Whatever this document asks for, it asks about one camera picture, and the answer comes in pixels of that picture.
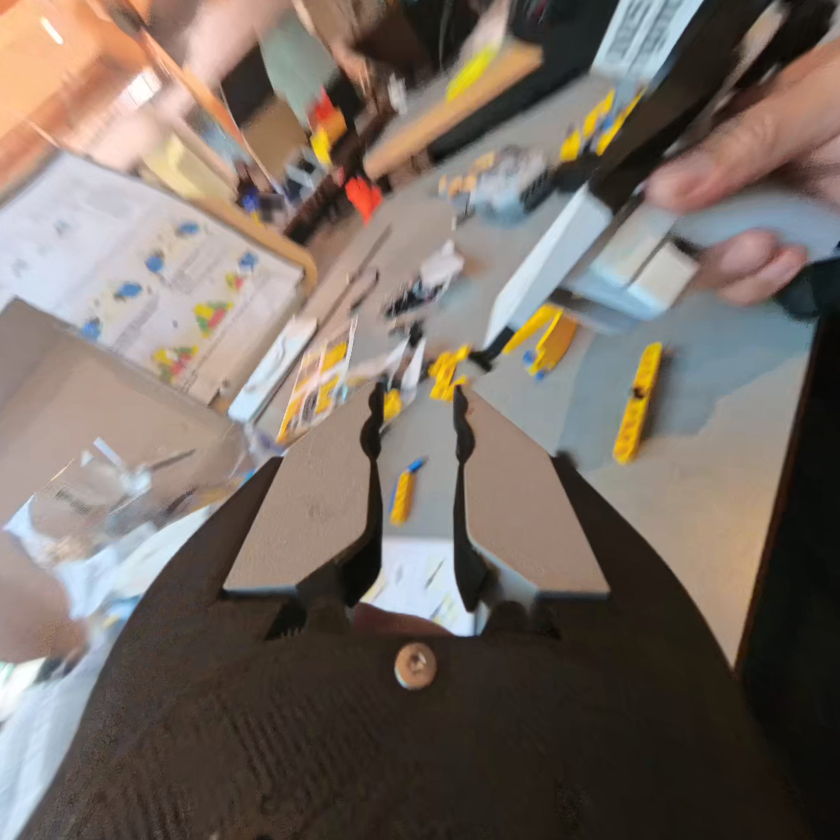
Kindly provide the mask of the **clear bag black parts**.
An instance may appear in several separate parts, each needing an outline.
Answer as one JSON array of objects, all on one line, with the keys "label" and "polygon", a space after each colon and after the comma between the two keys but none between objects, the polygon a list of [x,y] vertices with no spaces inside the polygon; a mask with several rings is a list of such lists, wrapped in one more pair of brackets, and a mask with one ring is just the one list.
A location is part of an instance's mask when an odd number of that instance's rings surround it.
[{"label": "clear bag black parts", "polygon": [[440,299],[461,277],[466,258],[450,238],[426,257],[413,278],[387,299],[381,314],[387,321],[399,319],[419,309],[429,307]]}]

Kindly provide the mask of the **grey robot hub block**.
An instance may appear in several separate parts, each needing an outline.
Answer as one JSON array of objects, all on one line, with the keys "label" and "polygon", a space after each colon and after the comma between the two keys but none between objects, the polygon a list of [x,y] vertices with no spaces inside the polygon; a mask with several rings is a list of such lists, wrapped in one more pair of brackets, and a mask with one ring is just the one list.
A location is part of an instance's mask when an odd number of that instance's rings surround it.
[{"label": "grey robot hub block", "polygon": [[541,150],[508,145],[476,161],[467,209],[486,217],[515,219],[537,209],[554,191],[555,164]]}]

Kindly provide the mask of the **short thick yellow beam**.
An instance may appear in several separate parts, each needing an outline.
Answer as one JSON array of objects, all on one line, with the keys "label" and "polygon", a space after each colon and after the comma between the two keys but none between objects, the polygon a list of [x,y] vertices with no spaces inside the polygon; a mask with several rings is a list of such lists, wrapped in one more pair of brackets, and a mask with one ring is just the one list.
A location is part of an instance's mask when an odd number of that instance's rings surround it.
[{"label": "short thick yellow beam", "polygon": [[416,475],[409,475],[403,470],[396,480],[390,510],[390,522],[395,527],[403,526],[411,514]]}]

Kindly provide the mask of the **flat grey stand base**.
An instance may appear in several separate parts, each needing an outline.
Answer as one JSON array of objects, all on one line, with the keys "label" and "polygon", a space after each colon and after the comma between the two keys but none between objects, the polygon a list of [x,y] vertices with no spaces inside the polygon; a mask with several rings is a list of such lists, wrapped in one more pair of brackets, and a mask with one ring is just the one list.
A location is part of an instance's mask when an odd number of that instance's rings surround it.
[{"label": "flat grey stand base", "polygon": [[314,337],[315,318],[293,317],[280,331],[227,410],[238,424],[252,424],[265,411]]}]

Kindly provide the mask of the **yellow black sticker sheet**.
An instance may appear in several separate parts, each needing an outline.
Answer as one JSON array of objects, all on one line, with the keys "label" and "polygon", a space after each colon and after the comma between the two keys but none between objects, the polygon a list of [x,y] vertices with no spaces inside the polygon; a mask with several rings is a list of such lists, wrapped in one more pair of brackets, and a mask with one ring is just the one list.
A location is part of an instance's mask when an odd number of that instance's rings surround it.
[{"label": "yellow black sticker sheet", "polygon": [[303,354],[276,437],[279,447],[290,447],[341,404],[358,319],[352,316],[341,329],[315,342]]}]

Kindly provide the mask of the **white instruction booklet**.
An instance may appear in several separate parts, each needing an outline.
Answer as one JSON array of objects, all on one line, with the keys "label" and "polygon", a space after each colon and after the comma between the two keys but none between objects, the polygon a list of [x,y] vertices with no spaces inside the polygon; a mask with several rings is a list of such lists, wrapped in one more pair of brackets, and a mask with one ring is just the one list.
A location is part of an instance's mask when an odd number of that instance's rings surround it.
[{"label": "white instruction booklet", "polygon": [[476,617],[462,601],[450,539],[384,538],[381,570],[362,603],[422,618],[453,635],[471,637]]}]

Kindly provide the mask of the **clear printed plastic bag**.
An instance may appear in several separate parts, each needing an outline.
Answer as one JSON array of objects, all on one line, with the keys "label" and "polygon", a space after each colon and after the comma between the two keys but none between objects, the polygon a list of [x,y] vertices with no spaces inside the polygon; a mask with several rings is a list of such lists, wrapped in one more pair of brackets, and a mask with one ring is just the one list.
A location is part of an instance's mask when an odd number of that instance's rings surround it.
[{"label": "clear printed plastic bag", "polygon": [[101,437],[26,502],[17,541],[38,566],[87,560],[150,524],[168,524],[195,492],[198,450],[132,465]]}]

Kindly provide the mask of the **grey desk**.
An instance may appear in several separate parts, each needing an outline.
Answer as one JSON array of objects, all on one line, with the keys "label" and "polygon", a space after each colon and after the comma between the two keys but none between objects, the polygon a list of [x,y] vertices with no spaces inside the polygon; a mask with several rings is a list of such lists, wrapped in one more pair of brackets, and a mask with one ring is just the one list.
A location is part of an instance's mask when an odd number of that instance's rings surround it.
[{"label": "grey desk", "polygon": [[[371,260],[380,282],[359,312],[353,361],[389,349],[383,300],[412,278],[448,238],[467,258],[466,276],[425,316],[427,346],[484,343],[497,294],[566,204],[552,196],[520,224],[474,218],[453,230],[438,178],[464,170],[507,144],[547,150],[602,97],[602,79],[578,80],[503,124],[466,150],[388,196],[359,228],[301,311],[318,337],[340,328],[361,294],[347,279],[386,230]],[[800,405],[814,328],[774,304],[731,308],[703,290],[664,316],[605,336],[578,329],[567,355],[544,381],[525,371],[524,351],[488,374],[466,370],[478,394],[550,454],[567,453],[581,477],[656,551],[707,620],[734,666],[774,518],[777,491]],[[613,445],[644,349],[664,345],[642,444],[627,465]]]}]

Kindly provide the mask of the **person's right hand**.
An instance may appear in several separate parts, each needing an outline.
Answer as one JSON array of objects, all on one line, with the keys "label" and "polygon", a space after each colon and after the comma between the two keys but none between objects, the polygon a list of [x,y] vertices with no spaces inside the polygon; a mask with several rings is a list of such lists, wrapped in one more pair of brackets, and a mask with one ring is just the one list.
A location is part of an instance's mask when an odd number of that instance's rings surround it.
[{"label": "person's right hand", "polygon": [[[839,39],[811,49],[764,84],[733,99],[727,119],[648,177],[646,200],[685,215],[771,176],[839,204]],[[805,267],[801,245],[752,229],[700,258],[697,280],[725,301],[772,298]]]}]

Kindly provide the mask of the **white wrapping paper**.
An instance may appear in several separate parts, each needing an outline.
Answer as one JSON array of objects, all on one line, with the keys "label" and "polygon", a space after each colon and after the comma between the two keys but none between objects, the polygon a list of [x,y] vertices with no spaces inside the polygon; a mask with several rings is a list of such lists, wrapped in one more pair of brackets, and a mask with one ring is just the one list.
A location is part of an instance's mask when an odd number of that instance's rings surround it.
[{"label": "white wrapping paper", "polygon": [[113,601],[142,596],[184,543],[215,513],[200,508],[163,529],[147,522],[86,560],[57,565],[69,616],[86,618]]}]

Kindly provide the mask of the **yellow angled panel piece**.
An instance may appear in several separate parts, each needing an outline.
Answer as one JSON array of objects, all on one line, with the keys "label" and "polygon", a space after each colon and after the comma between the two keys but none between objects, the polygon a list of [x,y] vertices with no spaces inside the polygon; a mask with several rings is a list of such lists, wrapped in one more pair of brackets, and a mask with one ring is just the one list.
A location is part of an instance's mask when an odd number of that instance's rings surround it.
[{"label": "yellow angled panel piece", "polygon": [[461,362],[467,361],[472,351],[472,345],[464,344],[457,350],[442,352],[428,368],[428,375],[434,381],[430,391],[430,398],[441,403],[452,403],[456,389],[468,387],[470,379],[463,374],[457,374]]}]

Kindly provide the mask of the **clear bag yellow connectors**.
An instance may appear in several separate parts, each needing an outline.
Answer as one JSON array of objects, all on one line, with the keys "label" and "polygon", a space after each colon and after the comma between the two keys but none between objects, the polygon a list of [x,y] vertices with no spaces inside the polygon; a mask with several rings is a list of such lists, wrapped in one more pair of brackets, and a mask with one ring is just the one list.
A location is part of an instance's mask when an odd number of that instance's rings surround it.
[{"label": "clear bag yellow connectors", "polygon": [[384,426],[413,402],[424,372],[426,345],[426,338],[414,343],[405,339],[372,361],[373,378],[384,386]]}]

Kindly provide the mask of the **yellow curved panel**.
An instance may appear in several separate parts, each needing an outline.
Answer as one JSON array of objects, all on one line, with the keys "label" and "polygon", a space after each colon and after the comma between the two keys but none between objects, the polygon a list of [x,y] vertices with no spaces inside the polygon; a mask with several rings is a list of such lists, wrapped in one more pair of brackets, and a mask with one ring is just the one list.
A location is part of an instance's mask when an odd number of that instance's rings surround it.
[{"label": "yellow curved panel", "polygon": [[578,329],[578,323],[565,310],[555,326],[546,329],[535,350],[545,354],[545,372],[553,371],[568,352]]}]

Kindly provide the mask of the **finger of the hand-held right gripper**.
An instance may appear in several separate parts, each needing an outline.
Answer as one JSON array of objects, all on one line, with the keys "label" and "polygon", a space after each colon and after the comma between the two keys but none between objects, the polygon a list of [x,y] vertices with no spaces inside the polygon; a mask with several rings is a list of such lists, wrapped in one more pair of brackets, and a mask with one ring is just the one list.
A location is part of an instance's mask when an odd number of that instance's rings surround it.
[{"label": "finger of the hand-held right gripper", "polygon": [[481,351],[487,363],[498,357],[509,333],[548,300],[612,221],[613,210],[588,185],[572,194],[494,300]]}]

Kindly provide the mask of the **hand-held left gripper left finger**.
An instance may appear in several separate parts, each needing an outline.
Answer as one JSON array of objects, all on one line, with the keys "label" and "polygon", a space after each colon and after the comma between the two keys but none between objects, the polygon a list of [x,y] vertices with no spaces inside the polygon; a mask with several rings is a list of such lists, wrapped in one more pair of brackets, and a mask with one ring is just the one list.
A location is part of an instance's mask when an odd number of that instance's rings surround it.
[{"label": "hand-held left gripper left finger", "polygon": [[381,568],[384,388],[364,385],[287,451],[224,582],[355,606]]}]

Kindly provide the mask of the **blue cardboard kit box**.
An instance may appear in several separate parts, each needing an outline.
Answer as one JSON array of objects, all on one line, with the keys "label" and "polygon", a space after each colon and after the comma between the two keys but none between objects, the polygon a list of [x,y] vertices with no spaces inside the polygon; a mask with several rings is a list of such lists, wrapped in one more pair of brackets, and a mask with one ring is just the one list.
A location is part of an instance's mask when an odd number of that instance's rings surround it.
[{"label": "blue cardboard kit box", "polygon": [[[10,301],[1,317],[2,525],[95,438],[130,465],[244,441],[225,416]],[[85,632],[61,584],[2,532],[2,661],[62,655]]]}]

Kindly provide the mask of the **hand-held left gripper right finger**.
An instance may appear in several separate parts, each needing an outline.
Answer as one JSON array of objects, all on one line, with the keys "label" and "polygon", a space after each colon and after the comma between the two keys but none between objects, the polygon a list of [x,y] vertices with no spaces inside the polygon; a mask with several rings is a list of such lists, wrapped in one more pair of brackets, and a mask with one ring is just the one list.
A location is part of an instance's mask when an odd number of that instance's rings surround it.
[{"label": "hand-held left gripper right finger", "polygon": [[468,387],[455,388],[453,409],[454,569],[464,606],[608,598],[549,453]]}]

